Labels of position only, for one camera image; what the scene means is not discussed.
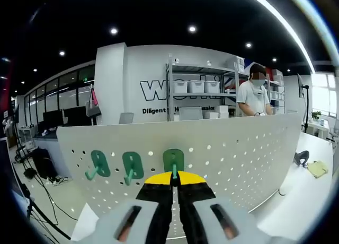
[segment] ceiling light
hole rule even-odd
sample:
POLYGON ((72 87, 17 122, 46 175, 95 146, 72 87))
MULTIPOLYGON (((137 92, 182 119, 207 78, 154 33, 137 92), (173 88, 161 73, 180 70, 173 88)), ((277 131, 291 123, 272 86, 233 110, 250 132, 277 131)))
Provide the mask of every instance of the ceiling light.
POLYGON ((291 27, 291 25, 286 21, 286 19, 266 0, 256 0, 258 1, 260 4, 262 4, 267 10, 269 10, 279 21, 280 23, 286 28, 286 30, 290 33, 290 35, 292 36, 292 38, 294 39, 294 41, 297 43, 297 45, 299 46, 301 52, 303 53, 309 68, 311 70, 312 73, 315 73, 315 69, 313 67, 311 58, 309 57, 304 45, 302 44, 300 38, 298 37, 297 33, 295 32, 295 30, 291 27))
POLYGON ((195 26, 190 26, 189 27, 189 31, 191 32, 191 33, 195 33, 196 31, 197 31, 197 28, 195 27, 195 26))
POLYGON ((116 28, 111 29, 111 34, 117 34, 117 33, 118 33, 118 30, 116 28))

